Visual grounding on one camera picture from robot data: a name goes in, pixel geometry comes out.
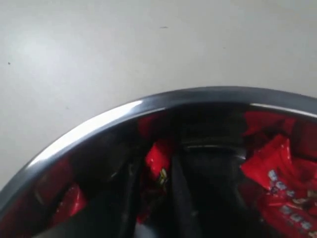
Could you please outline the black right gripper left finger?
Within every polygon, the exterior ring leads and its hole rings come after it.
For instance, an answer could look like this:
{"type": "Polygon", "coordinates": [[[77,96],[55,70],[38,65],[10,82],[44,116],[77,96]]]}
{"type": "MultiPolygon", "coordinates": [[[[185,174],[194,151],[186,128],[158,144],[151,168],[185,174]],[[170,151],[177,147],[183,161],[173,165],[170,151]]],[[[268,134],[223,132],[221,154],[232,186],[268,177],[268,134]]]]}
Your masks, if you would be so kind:
{"type": "Polygon", "coordinates": [[[120,171],[113,187],[105,189],[65,222],[39,238],[132,238],[140,202],[143,159],[120,171]]]}

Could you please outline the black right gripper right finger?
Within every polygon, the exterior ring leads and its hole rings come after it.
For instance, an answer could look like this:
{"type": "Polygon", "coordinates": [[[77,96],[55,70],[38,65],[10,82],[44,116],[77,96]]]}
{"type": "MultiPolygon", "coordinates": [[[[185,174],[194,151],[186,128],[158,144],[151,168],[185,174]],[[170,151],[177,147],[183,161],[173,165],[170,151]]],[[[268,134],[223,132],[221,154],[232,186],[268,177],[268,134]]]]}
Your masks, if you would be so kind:
{"type": "Polygon", "coordinates": [[[171,192],[182,238],[255,238],[258,222],[238,193],[242,157],[233,153],[179,153],[171,165],[171,192]]]}

